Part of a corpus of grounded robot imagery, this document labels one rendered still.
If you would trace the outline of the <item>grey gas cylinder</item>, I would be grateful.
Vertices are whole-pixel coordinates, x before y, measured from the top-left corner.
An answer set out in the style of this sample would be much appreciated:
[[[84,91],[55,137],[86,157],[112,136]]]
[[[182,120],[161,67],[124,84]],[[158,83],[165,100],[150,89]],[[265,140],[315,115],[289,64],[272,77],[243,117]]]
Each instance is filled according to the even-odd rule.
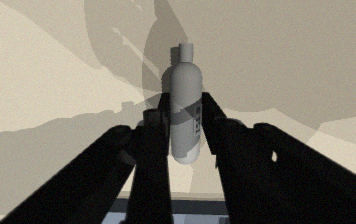
[[[193,62],[193,43],[179,44],[179,64],[170,73],[171,153],[180,164],[195,162],[202,132],[202,73]]]

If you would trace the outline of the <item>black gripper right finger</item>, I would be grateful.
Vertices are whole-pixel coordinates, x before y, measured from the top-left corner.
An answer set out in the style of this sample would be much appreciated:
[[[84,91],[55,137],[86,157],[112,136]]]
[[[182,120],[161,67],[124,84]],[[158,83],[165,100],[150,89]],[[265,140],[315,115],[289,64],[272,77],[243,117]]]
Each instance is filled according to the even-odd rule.
[[[230,224],[356,224],[352,171],[274,125],[227,118],[209,92],[202,128]]]

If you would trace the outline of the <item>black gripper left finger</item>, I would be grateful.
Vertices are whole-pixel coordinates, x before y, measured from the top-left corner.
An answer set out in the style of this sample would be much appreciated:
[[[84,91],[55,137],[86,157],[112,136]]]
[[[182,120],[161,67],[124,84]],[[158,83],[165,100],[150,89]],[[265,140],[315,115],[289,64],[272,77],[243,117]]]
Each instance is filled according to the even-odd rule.
[[[144,110],[135,129],[107,130],[0,224],[102,224],[134,167],[125,220],[119,224],[174,224],[169,140],[170,93],[162,93],[158,108]]]

